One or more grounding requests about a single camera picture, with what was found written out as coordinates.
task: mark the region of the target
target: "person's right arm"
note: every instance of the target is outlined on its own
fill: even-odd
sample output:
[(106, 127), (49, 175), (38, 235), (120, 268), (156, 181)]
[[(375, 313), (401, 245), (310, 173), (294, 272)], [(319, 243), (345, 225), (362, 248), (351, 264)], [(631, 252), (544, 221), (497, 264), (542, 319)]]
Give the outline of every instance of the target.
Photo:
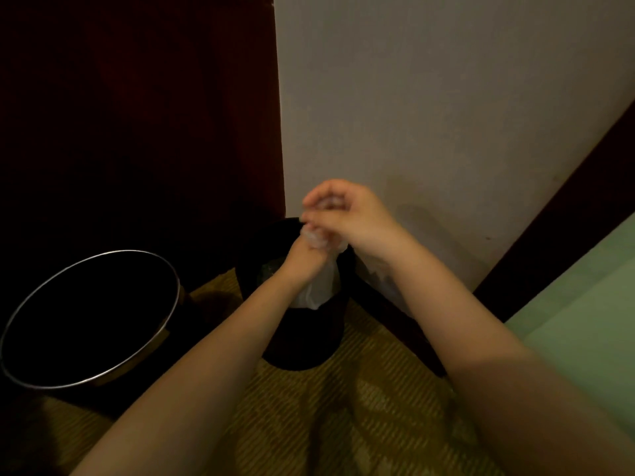
[[(315, 210), (329, 196), (343, 210)], [(302, 219), (384, 261), (501, 465), (513, 474), (635, 474), (635, 444), (496, 319), (366, 187), (322, 183)]]

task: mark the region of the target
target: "floor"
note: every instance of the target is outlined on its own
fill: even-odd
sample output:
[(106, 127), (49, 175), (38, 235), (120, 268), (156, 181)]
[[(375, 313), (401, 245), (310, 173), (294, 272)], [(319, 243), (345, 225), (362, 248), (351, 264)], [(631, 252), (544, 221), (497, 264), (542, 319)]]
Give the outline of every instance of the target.
[[(233, 271), (192, 296), (210, 314), (240, 295)], [(0, 411), (0, 473), (68, 474), (111, 422), (31, 395)], [(258, 362), (211, 475), (499, 475), (449, 384), (357, 303), (344, 339), (318, 368)]]

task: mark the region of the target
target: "forearm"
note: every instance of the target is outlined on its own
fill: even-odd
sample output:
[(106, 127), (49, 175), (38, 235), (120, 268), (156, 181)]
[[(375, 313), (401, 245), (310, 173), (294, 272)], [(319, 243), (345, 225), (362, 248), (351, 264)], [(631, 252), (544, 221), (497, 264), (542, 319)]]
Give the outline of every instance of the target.
[(200, 474), (297, 289), (281, 273), (262, 284), (117, 420), (74, 474)]
[(632, 442), (546, 366), (427, 249), (409, 238), (391, 262), (413, 316), (506, 469), (630, 474)]

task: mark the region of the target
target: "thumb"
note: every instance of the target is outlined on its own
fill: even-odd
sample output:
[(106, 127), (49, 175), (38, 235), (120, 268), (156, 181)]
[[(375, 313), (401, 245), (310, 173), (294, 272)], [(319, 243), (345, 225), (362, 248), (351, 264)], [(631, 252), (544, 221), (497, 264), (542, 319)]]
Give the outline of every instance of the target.
[(349, 216), (350, 214), (343, 210), (306, 211), (300, 217), (300, 221), (345, 235)]

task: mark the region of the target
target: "trash bin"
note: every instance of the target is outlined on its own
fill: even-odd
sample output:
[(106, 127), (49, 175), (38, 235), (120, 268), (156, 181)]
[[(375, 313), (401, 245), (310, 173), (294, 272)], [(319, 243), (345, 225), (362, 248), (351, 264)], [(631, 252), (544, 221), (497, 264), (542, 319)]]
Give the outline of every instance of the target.
[[(301, 228), (298, 218), (287, 218), (265, 227), (247, 244), (235, 268), (243, 299), (263, 282), (260, 276), (263, 266), (287, 255)], [(347, 289), (354, 264), (353, 249), (349, 247), (337, 258), (340, 292), (317, 310), (290, 308), (284, 313), (263, 354), (268, 363), (301, 371), (319, 366), (335, 353), (344, 335)]]
[(116, 416), (204, 335), (187, 299), (158, 255), (126, 250), (84, 259), (15, 310), (0, 339), (0, 364), (20, 386)]

